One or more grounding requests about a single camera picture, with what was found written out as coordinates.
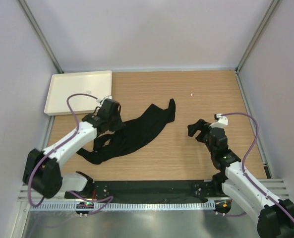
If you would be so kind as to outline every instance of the cable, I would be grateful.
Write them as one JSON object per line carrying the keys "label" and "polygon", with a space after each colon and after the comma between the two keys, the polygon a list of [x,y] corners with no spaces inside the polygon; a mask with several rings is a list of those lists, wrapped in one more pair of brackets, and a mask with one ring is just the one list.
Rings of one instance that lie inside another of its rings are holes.
{"label": "cable", "polygon": [[216,215],[221,215],[223,217],[232,217],[232,218],[237,218],[237,217],[242,217],[245,216],[247,213],[243,212],[241,214],[237,214],[237,215],[230,215],[230,214],[225,214],[225,213],[221,213],[221,212],[215,212]]}
{"label": "cable", "polygon": [[267,197],[270,201],[272,201],[274,204],[276,204],[288,217],[289,219],[293,222],[294,224],[294,218],[293,216],[291,216],[291,214],[283,207],[281,206],[274,198],[272,198],[271,196],[267,195],[267,193],[262,190],[261,187],[259,187],[252,179],[251,177],[245,172],[245,162],[246,162],[246,159],[247,159],[247,156],[248,154],[251,152],[252,148],[254,147],[254,145],[256,144],[257,142],[257,138],[258,138],[258,134],[259,134],[259,126],[258,126],[258,123],[256,121],[255,118],[253,118],[251,115],[249,114],[246,114],[246,113],[225,113],[225,114],[222,114],[222,116],[230,116],[230,115],[242,115],[242,116],[246,116],[246,117],[249,117],[250,119],[252,119],[252,121],[254,122],[255,126],[256,126],[256,134],[255,134],[255,138],[254,138],[254,141],[252,142],[250,148],[247,150],[246,154],[244,155],[243,159],[242,159],[242,163],[241,163],[241,169],[243,171],[243,174],[245,175],[245,177],[251,182],[251,184],[256,188],[258,189],[258,191],[260,191],[265,197]]}
{"label": "cable", "polygon": [[94,192],[93,192],[92,199],[95,199],[95,197],[96,197],[96,189],[95,189]]}
{"label": "cable", "polygon": [[33,169],[31,175],[30,175],[30,178],[29,178],[29,181],[28,181],[28,200],[29,200],[29,203],[31,206],[33,207],[38,207],[42,204],[42,202],[44,201],[44,197],[37,203],[35,204],[33,201],[32,201],[32,197],[31,197],[31,189],[32,189],[32,179],[34,177],[34,175],[36,174],[36,171],[38,170],[38,168],[42,165],[42,163],[54,152],[56,151],[57,149],[59,149],[60,147],[62,147],[63,145],[65,145],[66,143],[68,143],[70,140],[72,140],[78,133],[79,131],[79,121],[78,121],[78,118],[75,114],[75,112],[73,111],[70,103],[69,103],[69,100],[72,98],[72,97],[75,97],[75,96],[87,96],[87,97],[91,97],[91,98],[94,98],[94,99],[98,99],[97,97],[95,96],[92,96],[92,95],[89,95],[89,94],[85,94],[85,93],[75,93],[75,94],[72,94],[70,95],[67,99],[66,99],[66,104],[69,108],[69,110],[71,111],[72,113],[72,116],[74,117],[74,120],[76,122],[76,130],[75,132],[73,133],[72,136],[70,136],[68,139],[66,139],[65,141],[63,141],[61,144],[59,144],[57,147],[55,147],[54,149],[52,149],[49,153],[47,153],[38,163],[37,165],[35,166],[35,168]]}
{"label": "cable", "polygon": [[93,114],[95,114],[98,110],[97,109],[100,109],[101,107],[100,106],[97,106],[93,112]]}
{"label": "cable", "polygon": [[[71,191],[70,193],[72,193],[74,196],[78,197],[79,199],[82,199],[82,200],[83,200],[83,198],[82,198],[81,196],[79,196],[78,194],[76,194],[75,192],[72,192],[72,191]],[[95,200],[87,200],[88,202],[105,202],[105,201],[107,201],[103,206],[101,206],[101,207],[98,208],[97,210],[89,212],[89,213],[87,214],[87,216],[91,216],[91,215],[94,215],[94,214],[96,214],[96,213],[99,213],[99,212],[100,212],[101,210],[103,210],[108,204],[111,203],[111,201],[113,200],[113,198],[114,198],[113,196],[109,196],[109,197],[106,197],[106,198],[101,199],[101,200],[99,200],[99,201],[95,201]],[[48,228],[48,229],[57,228],[57,227],[59,227],[59,226],[65,224],[66,222],[68,222],[68,221],[70,221],[71,219],[76,218],[76,217],[79,217],[79,215],[72,216],[72,217],[66,219],[64,222],[61,222],[61,223],[58,224],[58,225],[55,225],[55,226],[43,226],[43,227],[44,227],[44,228]]]}

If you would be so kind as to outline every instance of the black cloth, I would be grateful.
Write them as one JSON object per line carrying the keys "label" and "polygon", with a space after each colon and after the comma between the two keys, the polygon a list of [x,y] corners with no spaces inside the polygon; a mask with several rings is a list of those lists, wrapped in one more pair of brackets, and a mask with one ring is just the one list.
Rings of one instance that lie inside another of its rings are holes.
{"label": "black cloth", "polygon": [[123,129],[94,139],[92,152],[81,148],[77,154],[95,165],[113,157],[130,154],[156,138],[167,123],[175,120],[175,115],[176,103],[173,99],[170,100],[167,109],[151,104],[140,117],[125,121]]}

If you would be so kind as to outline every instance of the white wall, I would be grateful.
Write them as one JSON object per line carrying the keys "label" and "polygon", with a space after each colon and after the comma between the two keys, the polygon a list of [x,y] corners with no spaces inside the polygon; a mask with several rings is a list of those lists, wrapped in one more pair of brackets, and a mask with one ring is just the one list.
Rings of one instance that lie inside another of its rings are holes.
{"label": "white wall", "polygon": [[65,71],[235,68],[271,0],[27,0]]}
{"label": "white wall", "polygon": [[56,73],[14,0],[0,0],[0,238],[9,237],[28,152],[39,147]]}
{"label": "white wall", "polygon": [[294,0],[281,3],[241,75],[270,167],[294,201]]}

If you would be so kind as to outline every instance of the wooden surface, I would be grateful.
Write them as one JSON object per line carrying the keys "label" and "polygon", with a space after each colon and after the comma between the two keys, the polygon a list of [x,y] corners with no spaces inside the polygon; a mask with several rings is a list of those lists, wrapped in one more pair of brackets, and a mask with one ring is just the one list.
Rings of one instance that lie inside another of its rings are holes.
{"label": "wooden surface", "polygon": [[[233,71],[113,73],[112,94],[121,104],[123,121],[139,117],[151,103],[167,108],[170,98],[176,102],[176,120],[132,154],[101,165],[75,154],[63,172],[82,171],[94,180],[211,179],[218,171],[205,145],[187,136],[187,125],[200,118],[213,122],[215,113],[246,112]],[[230,148],[242,158],[253,141],[249,120],[243,116],[228,118]],[[49,145],[74,128],[72,116],[56,116]],[[89,143],[85,149],[92,151],[92,146]],[[266,177],[257,146],[246,166],[257,178]]]}

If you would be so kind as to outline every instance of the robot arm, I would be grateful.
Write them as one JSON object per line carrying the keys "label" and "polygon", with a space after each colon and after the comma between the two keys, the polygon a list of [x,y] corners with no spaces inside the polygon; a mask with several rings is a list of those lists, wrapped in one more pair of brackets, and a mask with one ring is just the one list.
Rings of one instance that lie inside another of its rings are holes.
{"label": "robot arm", "polygon": [[32,188],[45,198],[52,198],[58,191],[92,191],[93,180],[82,172],[61,175],[63,165],[86,143],[94,140],[98,135],[109,131],[116,131],[124,127],[120,118],[120,104],[112,99],[105,99],[97,114],[89,113],[79,123],[78,127],[67,134],[57,143],[39,151],[30,151],[23,182],[28,184],[30,175],[36,164],[49,152],[53,151],[37,169]]}
{"label": "robot arm", "polygon": [[251,217],[261,238],[294,238],[293,222],[277,205],[294,218],[294,204],[269,191],[246,167],[242,170],[240,158],[228,146],[224,131],[228,119],[217,114],[215,120],[208,123],[200,119],[188,126],[190,137],[200,131],[195,139],[206,145],[214,167],[220,170],[213,176],[215,189],[231,197]]}

